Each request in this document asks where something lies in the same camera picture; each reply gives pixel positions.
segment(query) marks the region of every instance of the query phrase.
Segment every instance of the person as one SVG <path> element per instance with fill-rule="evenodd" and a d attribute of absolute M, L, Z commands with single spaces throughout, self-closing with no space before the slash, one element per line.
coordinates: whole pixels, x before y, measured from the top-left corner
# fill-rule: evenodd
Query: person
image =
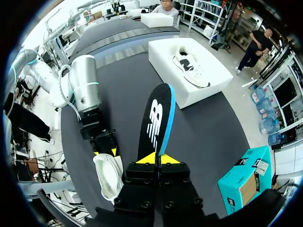
<path fill-rule="evenodd" d="M 33 92 L 32 89 L 29 89 L 29 87 L 27 86 L 26 82 L 23 79 L 18 78 L 17 85 L 16 85 L 16 90 L 15 90 L 16 97 L 19 97 L 19 95 L 22 92 L 22 88 L 28 90 L 29 92 Z"/>
<path fill-rule="evenodd" d="M 266 29 L 265 32 L 261 31 L 252 31 L 250 37 L 252 41 L 247 48 L 247 51 L 242 58 L 238 67 L 236 67 L 237 75 L 240 74 L 244 67 L 254 67 L 260 57 L 268 53 L 268 51 L 272 48 L 272 44 L 269 38 L 272 36 L 273 32 L 270 28 Z"/>
<path fill-rule="evenodd" d="M 18 103 L 14 103 L 12 107 L 13 102 L 13 93 L 10 93 L 4 104 L 4 111 L 6 115 L 9 114 L 8 118 L 10 119 L 11 124 L 14 127 L 18 127 L 23 131 L 37 136 L 39 139 L 45 142 L 54 144 L 54 140 L 49 134 L 51 128 L 47 126 L 38 116 Z"/>
<path fill-rule="evenodd" d="M 174 25 L 177 24 L 179 11 L 173 8 L 172 0 L 161 0 L 161 5 L 157 6 L 152 13 L 164 13 L 174 18 Z"/>

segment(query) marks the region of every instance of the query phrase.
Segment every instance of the man in black clothing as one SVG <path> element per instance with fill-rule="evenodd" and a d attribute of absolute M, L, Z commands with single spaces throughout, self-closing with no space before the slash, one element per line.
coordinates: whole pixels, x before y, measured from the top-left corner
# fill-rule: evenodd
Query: man in black clothing
<path fill-rule="evenodd" d="M 250 43 L 250 46 L 247 48 L 247 51 L 244 57 L 242 58 L 239 66 L 235 68 L 237 75 L 242 71 L 244 66 L 254 67 L 260 57 L 263 54 L 268 53 L 268 51 L 272 47 L 272 44 L 269 40 L 272 34 L 273 32 L 270 28 L 266 29 L 264 33 L 257 30 L 253 31 L 250 34 L 252 41 Z"/>
<path fill-rule="evenodd" d="M 4 104 L 4 111 L 10 119 L 12 126 L 31 133 L 45 142 L 54 144 L 54 140 L 49 134 L 50 127 L 47 126 L 38 116 L 18 103 L 13 104 L 13 102 L 13 93 L 10 93 Z"/>

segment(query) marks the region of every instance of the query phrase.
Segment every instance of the man with glasses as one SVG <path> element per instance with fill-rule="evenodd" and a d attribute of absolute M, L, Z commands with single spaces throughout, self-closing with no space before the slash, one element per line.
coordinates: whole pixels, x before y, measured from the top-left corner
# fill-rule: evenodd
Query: man with glasses
<path fill-rule="evenodd" d="M 161 5 L 157 6 L 152 13 L 164 13 L 174 18 L 174 25 L 177 24 L 179 11 L 173 8 L 172 0 L 161 0 Z"/>

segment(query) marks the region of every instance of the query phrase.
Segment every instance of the white platform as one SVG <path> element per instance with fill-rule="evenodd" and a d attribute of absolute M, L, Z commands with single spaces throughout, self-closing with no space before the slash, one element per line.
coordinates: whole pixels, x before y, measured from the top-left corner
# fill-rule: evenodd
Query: white platform
<path fill-rule="evenodd" d="M 198 88 L 183 77 L 183 71 L 172 61 L 177 47 L 186 45 L 197 55 L 203 66 L 203 74 L 210 87 Z M 164 83 L 171 84 L 176 92 L 180 109 L 212 96 L 228 85 L 232 74 L 201 44 L 191 38 L 172 38 L 149 42 L 149 61 Z"/>
<path fill-rule="evenodd" d="M 142 13 L 141 22 L 147 27 L 172 27 L 174 18 L 163 13 Z"/>

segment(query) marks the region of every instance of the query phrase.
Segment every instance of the blue insole edge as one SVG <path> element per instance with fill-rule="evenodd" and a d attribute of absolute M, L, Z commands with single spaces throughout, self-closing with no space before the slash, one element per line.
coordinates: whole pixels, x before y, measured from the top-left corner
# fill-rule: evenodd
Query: blue insole edge
<path fill-rule="evenodd" d="M 174 121 L 175 108 L 176 108 L 176 94 L 174 88 L 169 84 L 170 92 L 171 92 L 171 100 L 170 100 L 170 110 L 169 110 L 169 120 L 167 122 L 167 127 L 164 134 L 164 139 L 162 142 L 161 149 L 159 151 L 158 156 L 164 155 L 167 143 L 169 141 L 170 131 L 172 127 L 172 123 Z"/>

